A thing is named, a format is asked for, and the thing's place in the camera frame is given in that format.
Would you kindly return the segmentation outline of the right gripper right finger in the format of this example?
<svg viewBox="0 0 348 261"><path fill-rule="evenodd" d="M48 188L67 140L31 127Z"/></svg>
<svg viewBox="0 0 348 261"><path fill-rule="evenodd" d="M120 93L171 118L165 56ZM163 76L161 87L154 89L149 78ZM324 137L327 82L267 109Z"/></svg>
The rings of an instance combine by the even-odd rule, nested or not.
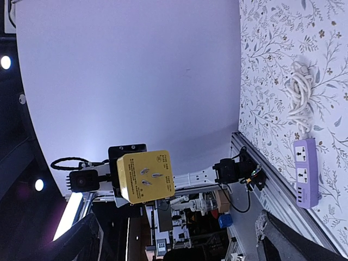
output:
<svg viewBox="0 0 348 261"><path fill-rule="evenodd" d="M266 210L255 222L259 260L346 260L298 234Z"/></svg>

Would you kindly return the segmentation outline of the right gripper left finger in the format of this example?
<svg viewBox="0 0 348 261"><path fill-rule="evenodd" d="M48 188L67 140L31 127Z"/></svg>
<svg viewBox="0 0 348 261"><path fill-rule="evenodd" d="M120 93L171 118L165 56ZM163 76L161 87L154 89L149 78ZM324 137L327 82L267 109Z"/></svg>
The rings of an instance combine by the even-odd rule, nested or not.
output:
<svg viewBox="0 0 348 261"><path fill-rule="evenodd" d="M99 260L100 226L90 213L58 239L29 255L30 260Z"/></svg>

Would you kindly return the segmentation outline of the yellow cube socket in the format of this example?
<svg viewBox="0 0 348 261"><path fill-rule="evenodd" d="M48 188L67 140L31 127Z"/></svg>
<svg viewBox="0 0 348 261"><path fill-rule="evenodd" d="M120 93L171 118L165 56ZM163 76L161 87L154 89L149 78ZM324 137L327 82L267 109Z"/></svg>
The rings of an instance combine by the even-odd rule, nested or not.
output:
<svg viewBox="0 0 348 261"><path fill-rule="evenodd" d="M125 154L117 160L120 191L131 204L145 203L175 194L167 150Z"/></svg>

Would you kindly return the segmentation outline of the purple power strip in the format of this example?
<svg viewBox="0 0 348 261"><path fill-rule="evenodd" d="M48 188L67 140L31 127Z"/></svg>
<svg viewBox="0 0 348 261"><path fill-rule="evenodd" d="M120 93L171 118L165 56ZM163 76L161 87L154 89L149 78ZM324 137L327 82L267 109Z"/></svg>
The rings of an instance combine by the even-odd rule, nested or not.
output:
<svg viewBox="0 0 348 261"><path fill-rule="evenodd" d="M319 171L314 138L294 142L296 203L311 209L319 203Z"/></svg>

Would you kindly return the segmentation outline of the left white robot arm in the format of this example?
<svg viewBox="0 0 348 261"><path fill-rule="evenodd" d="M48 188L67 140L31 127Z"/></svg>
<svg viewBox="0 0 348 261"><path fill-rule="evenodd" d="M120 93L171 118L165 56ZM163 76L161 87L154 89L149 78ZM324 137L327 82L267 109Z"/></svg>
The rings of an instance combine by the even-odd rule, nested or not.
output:
<svg viewBox="0 0 348 261"><path fill-rule="evenodd" d="M202 191L217 186L225 168L223 162L201 171L174 174L170 154L167 150L147 151L146 145L124 145L108 148L111 184L115 197L123 197L131 204L169 198L180 192L189 194L191 190Z"/></svg>

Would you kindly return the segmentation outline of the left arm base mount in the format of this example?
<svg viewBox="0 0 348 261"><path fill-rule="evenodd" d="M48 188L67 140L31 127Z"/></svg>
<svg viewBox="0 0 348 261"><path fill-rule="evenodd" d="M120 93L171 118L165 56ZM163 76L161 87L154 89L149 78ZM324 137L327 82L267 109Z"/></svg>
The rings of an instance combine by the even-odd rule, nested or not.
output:
<svg viewBox="0 0 348 261"><path fill-rule="evenodd" d="M247 185L248 189L257 188L262 191L266 185L266 174L260 163L254 161L247 148L243 146L239 153L232 157L232 178L240 184Z"/></svg>

